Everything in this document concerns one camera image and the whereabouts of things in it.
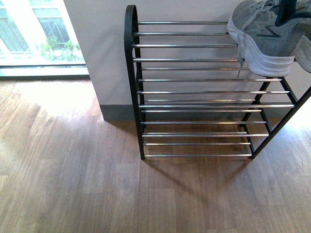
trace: shoe upper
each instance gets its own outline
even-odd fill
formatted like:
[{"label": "shoe upper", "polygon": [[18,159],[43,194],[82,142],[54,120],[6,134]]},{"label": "shoe upper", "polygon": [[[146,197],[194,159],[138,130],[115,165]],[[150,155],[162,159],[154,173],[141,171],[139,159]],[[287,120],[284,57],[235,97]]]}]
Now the shoe upper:
[{"label": "shoe upper", "polygon": [[287,57],[292,56],[302,35],[309,30],[311,14],[296,12],[296,0],[246,0],[236,7],[232,22],[252,37],[263,54]]}]

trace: window sill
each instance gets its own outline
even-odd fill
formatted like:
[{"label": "window sill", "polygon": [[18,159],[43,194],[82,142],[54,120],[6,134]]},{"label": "window sill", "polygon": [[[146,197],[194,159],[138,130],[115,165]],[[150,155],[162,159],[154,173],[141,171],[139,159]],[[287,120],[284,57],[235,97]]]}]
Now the window sill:
[{"label": "window sill", "polygon": [[0,67],[0,80],[89,79],[86,66]]}]

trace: sunlight on floor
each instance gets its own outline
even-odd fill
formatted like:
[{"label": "sunlight on floor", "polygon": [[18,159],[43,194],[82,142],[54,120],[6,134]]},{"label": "sunlight on floor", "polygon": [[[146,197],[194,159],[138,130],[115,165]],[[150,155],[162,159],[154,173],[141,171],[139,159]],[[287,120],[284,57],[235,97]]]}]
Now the sunlight on floor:
[{"label": "sunlight on floor", "polygon": [[309,99],[286,124],[292,130],[311,129],[311,99]]},{"label": "sunlight on floor", "polygon": [[20,82],[16,87],[54,117],[87,111],[96,98],[91,81]]}]

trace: chrome rod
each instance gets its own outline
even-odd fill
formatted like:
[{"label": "chrome rod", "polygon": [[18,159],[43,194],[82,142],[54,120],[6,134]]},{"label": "chrome rod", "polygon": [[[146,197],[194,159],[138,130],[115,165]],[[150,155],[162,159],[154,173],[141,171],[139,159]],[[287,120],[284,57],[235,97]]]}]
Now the chrome rod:
[{"label": "chrome rod", "polygon": [[282,79],[139,79],[139,82],[280,82]]},{"label": "chrome rod", "polygon": [[144,146],[238,146],[250,145],[249,142],[241,143],[144,143]]},{"label": "chrome rod", "polygon": [[243,125],[265,124],[266,121],[149,121],[141,122],[143,125]]},{"label": "chrome rod", "polygon": [[229,33],[134,33],[135,36],[229,36]]},{"label": "chrome rod", "polygon": [[252,154],[167,154],[167,155],[145,155],[147,158],[152,157],[250,157]]},{"label": "chrome rod", "polygon": [[144,135],[170,135],[170,134],[178,134],[178,135],[188,135],[188,134],[195,134],[195,135],[206,135],[206,134],[247,134],[246,132],[205,132],[205,133],[143,133]]},{"label": "chrome rod", "polygon": [[254,102],[255,100],[145,100],[145,102]]},{"label": "chrome rod", "polygon": [[139,108],[293,108],[293,104],[250,104],[250,105],[206,105],[206,104],[175,104],[175,105],[139,105]]},{"label": "chrome rod", "polygon": [[238,44],[214,44],[214,45],[142,45],[142,44],[134,44],[132,45],[135,49],[154,49],[154,48],[163,48],[163,49],[174,49],[174,48],[183,48],[183,49],[228,49],[228,48],[236,48]]},{"label": "chrome rod", "polygon": [[258,113],[258,110],[141,110],[142,113]]},{"label": "chrome rod", "polygon": [[268,133],[143,133],[142,137],[268,137]]},{"label": "chrome rod", "polygon": [[133,62],[239,62],[238,58],[134,58]]},{"label": "chrome rod", "polygon": [[223,68],[142,68],[141,70],[207,70],[207,71],[233,71],[233,70],[240,70],[239,68],[230,68],[230,67],[223,67]]},{"label": "chrome rod", "polygon": [[289,91],[138,91],[139,95],[148,94],[287,94]]},{"label": "chrome rod", "polygon": [[138,25],[222,25],[225,21],[138,21]]}]

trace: shoelace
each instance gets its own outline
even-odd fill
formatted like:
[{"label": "shoelace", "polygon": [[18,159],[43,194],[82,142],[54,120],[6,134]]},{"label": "shoelace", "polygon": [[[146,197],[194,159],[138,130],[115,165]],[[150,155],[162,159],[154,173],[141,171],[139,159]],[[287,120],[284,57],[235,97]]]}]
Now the shoelace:
[{"label": "shoelace", "polygon": [[[257,17],[259,12],[267,12],[269,11],[272,7],[279,5],[279,0],[267,0],[267,1],[260,1],[252,4],[250,7],[255,9],[254,14],[244,23],[243,27],[241,28],[241,31],[243,32],[244,29],[254,21],[254,19]],[[242,41],[240,34],[238,35],[237,38],[238,42],[238,56],[239,56],[239,62],[240,62],[240,69],[237,75],[237,78],[240,75],[240,72],[243,68],[243,49],[242,49]]]}]

